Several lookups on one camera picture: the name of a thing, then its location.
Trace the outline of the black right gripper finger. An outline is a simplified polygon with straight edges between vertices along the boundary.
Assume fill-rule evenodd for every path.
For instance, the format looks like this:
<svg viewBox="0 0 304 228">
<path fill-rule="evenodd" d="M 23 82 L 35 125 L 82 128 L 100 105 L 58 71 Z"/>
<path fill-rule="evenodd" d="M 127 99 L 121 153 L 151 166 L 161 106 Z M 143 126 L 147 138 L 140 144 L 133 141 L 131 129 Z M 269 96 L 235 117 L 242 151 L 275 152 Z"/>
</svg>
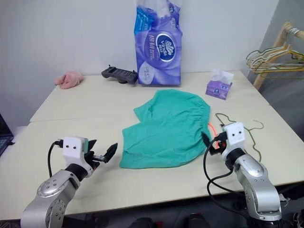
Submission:
<svg viewBox="0 0 304 228">
<path fill-rule="evenodd" d="M 204 132 L 202 132 L 201 135 L 205 146 L 210 148 L 212 146 L 212 141 L 210 141 L 209 137 Z"/>
</svg>

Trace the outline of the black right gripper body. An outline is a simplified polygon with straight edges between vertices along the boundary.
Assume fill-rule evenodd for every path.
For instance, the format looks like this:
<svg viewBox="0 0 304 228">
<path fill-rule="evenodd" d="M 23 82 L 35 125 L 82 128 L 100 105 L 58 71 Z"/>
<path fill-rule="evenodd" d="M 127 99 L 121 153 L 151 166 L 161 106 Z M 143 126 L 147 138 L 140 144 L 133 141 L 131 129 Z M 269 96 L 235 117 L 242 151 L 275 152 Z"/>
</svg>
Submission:
<svg viewBox="0 0 304 228">
<path fill-rule="evenodd" d="M 227 147 L 227 133 L 220 133 L 214 138 L 217 148 L 212 147 L 212 155 L 222 154 Z"/>
</svg>

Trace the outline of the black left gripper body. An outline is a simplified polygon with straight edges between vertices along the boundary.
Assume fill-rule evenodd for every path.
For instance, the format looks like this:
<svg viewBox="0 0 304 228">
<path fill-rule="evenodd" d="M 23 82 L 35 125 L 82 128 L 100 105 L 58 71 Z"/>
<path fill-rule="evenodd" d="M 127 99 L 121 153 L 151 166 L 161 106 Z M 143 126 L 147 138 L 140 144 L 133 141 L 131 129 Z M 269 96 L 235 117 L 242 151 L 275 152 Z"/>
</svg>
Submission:
<svg viewBox="0 0 304 228">
<path fill-rule="evenodd" d="M 106 163 L 106 157 L 104 155 L 95 155 L 93 151 L 84 153 L 83 168 L 87 171 L 95 171 L 101 162 Z"/>
</svg>

